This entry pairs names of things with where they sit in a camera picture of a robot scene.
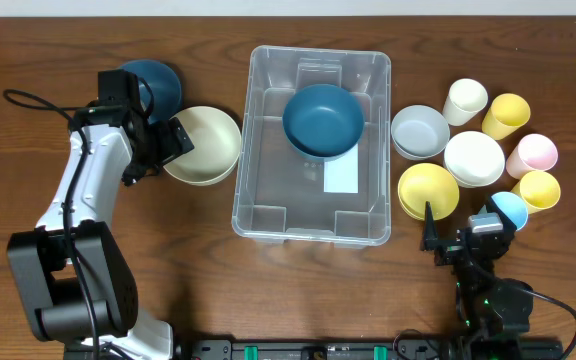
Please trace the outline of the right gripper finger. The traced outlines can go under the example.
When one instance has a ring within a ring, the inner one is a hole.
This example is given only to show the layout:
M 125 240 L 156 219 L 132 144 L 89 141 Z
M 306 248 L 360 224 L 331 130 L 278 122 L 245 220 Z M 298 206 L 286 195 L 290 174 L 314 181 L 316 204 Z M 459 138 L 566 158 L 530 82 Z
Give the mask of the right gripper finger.
M 491 214 L 495 213 L 500 218 L 505 232 L 514 231 L 514 223 L 512 220 L 503 212 L 503 210 L 495 203 L 491 196 L 488 196 L 484 204 L 484 213 Z
M 422 232 L 422 246 L 436 246 L 438 244 L 438 233 L 433 218 L 431 203 L 425 202 L 424 228 Z

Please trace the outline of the cream large bowl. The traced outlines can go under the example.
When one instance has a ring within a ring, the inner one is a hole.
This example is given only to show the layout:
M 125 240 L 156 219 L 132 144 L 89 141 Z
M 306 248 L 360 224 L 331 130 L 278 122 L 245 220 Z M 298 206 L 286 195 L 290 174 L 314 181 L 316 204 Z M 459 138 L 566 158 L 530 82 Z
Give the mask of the cream large bowl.
M 195 186 L 222 181 L 238 163 L 242 145 L 240 129 L 226 112 L 195 106 L 175 117 L 189 135 L 194 149 L 164 166 L 172 177 Z

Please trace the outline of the dark blue bowl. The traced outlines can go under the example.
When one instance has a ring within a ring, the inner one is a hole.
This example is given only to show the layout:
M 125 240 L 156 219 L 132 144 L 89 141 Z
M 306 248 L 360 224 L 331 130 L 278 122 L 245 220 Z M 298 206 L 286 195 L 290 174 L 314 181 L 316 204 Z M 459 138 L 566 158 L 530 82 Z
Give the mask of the dark blue bowl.
M 288 142 L 305 157 L 337 159 L 357 145 L 365 116 L 359 101 L 347 90 L 314 84 L 297 91 L 282 114 Z
M 120 68 L 142 78 L 150 87 L 151 91 L 148 91 L 142 82 L 138 83 L 143 108 L 148 107 L 152 98 L 154 100 L 154 107 L 148 118 L 150 124 L 169 120 L 180 111 L 182 107 L 181 82 L 168 65 L 156 60 L 139 59 L 124 63 Z

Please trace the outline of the pink cup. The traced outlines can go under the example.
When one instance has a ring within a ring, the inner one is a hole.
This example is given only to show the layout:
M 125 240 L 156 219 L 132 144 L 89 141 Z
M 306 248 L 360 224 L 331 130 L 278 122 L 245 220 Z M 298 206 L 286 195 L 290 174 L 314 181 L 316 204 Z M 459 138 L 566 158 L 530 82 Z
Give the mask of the pink cup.
M 530 171 L 548 171 L 558 161 L 559 154 L 556 145 L 548 137 L 541 134 L 524 136 L 507 159 L 508 174 L 521 179 Z

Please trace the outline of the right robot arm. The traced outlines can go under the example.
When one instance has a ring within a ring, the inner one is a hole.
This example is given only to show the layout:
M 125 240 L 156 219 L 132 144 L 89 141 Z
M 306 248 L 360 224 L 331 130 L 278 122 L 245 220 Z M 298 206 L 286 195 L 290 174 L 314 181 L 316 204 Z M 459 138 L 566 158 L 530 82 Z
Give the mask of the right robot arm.
M 494 275 L 494 262 L 505 255 L 517 230 L 492 199 L 468 226 L 440 238 L 430 202 L 424 206 L 420 248 L 434 253 L 437 266 L 450 266 L 457 278 L 456 310 L 466 329 L 439 343 L 440 359 L 518 359 L 518 337 L 530 329 L 530 287 Z

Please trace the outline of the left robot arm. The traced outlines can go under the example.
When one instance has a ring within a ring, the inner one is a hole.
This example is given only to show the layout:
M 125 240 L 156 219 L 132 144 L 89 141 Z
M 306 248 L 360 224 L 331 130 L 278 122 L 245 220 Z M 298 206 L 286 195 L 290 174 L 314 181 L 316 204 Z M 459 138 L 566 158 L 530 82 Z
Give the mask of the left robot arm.
M 8 263 L 34 337 L 68 359 L 176 359 L 172 326 L 140 307 L 134 276 L 111 233 L 120 187 L 155 176 L 192 151 L 177 118 L 174 70 L 137 60 L 97 77 L 98 93 L 62 107 L 70 154 L 35 227 L 11 236 Z

